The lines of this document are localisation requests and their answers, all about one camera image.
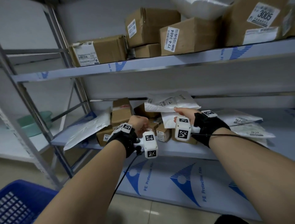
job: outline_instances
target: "cardboard box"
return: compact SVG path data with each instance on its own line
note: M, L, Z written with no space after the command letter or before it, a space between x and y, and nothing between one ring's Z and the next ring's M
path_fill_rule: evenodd
M100 146L105 146L109 140L109 136L113 133L113 127L111 125L101 129L96 133L96 139Z
M125 61L127 46L124 35L83 40L70 46L76 67Z
M193 53L214 49L221 19L208 21L191 18L160 29L161 55Z
M163 123L162 117L151 118L149 121L149 127L153 130L155 136L157 136L157 128L160 124Z
M176 142L183 142L183 141L179 141L175 138L175 129L172 129L172 136L171 136L171 139L173 141L176 141ZM193 137L190 137L189 140L187 142L183 142L183 143L188 143L188 144L192 144L192 145L196 145L198 143L197 140L195 140Z
M157 127L157 139L161 142L167 142L171 138L171 129L164 127L164 124L160 124Z
M133 114L128 98L113 101L112 127L116 129L121 123L128 122Z
M159 43L148 44L134 48L135 58L153 58L161 56Z
M239 0L224 15L225 46L262 43L288 37L293 25L289 0Z
M176 10L140 8L125 19L128 46L160 43L159 29L181 21Z
M138 116L147 117L147 118L154 118L160 116L161 113L159 112L146 112L145 111L145 104L140 104L139 106L134 108L134 112Z

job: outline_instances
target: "hand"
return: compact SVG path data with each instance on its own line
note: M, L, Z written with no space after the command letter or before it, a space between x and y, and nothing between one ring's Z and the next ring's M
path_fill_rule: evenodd
M135 129L137 137L141 138L142 134L147 131L148 118L132 115L128 121L128 124L132 124L132 127Z
M193 125L195 122L195 113L201 113L201 111L198 111L196 109L192 109L192 108L179 108L179 107L174 107L174 111L179 113L180 115L184 115L186 116L191 124Z

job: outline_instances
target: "white wall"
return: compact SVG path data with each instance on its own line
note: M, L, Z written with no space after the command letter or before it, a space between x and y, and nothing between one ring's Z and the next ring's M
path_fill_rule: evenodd
M10 37L17 38L19 48L55 47L52 44L52 34L49 26L46 25L44 13L39 12L42 10L40 7L27 7L26 14L22 14L23 4L28 0L1 1L4 1L6 5L14 2L13 7L0 9L1 44L13 46L9 38L4 37L4 34L9 34ZM58 11L68 40L72 43L83 39L125 33L124 18L140 6L173 8L169 0L82 0L63 4L59 6ZM16 28L12 29L6 15L16 12L22 16L13 20L12 24ZM288 91L295 90L294 59L295 57L290 57L141 73L99 75L86 78L85 83L91 99L145 97L147 92L167 92L174 89L188 90L194 95ZM61 60L54 59L20 65L17 66L17 71L26 73L59 68L63 68ZM54 113L61 112L63 109L68 85L68 79L25 84L37 107ZM198 102L203 107L211 108L295 107L295 98L289 96L199 99ZM2 72L0 72L0 103L9 107L11 113L26 112ZM104 108L109 104L108 102L94 103L93 106Z

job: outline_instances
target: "tiled floor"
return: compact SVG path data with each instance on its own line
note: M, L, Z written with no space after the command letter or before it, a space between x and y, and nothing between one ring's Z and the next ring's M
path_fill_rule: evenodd
M65 177L65 173L58 171L58 177ZM33 164L0 159L0 189L17 179L52 187ZM219 216L216 213L116 194L110 204L106 224L213 224Z

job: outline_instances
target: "blue logo print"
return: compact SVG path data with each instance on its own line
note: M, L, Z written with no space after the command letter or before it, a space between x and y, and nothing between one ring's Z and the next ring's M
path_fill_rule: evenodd
M243 198L245 198L246 200L247 197L246 195L244 195L244 193L238 188L238 186L234 183L234 182L230 182L230 184L228 185L230 187L230 189L232 189L234 192L238 193L239 195L241 195Z
M191 170L193 169L194 165L195 163L183 168L172 175L170 179L177 185L177 187L179 187L180 190L182 190L183 193L185 193L187 197L189 197L190 200L200 207L191 189Z
M89 114L87 114L85 117L83 117L82 119L80 119L79 121L71 124L69 127L72 127L72 126L75 126L75 125L78 125L78 124L85 124L91 120L93 120L94 118L96 118L96 114L91 111Z
M123 62L116 62L116 72L117 71L122 71L122 69L124 68L124 65L126 64L127 61L123 61Z
M238 47L232 48L232 54L230 56L231 59L238 59L240 56L242 56L245 52L247 52L253 45L246 45L244 49L239 50Z
M41 76L42 76L42 78L47 79L47 77L48 77L48 73L49 73L49 72L41 72Z
M143 166L145 165L145 163L147 162L148 160L143 160L142 162L138 163L138 164L135 164L133 166L131 166L128 170L128 172L126 173L126 177L127 179L129 180L131 186L133 187L133 189L135 190L135 192L139 194L139 191L138 191L138 179L139 179L139 175L140 175L140 172L143 168Z

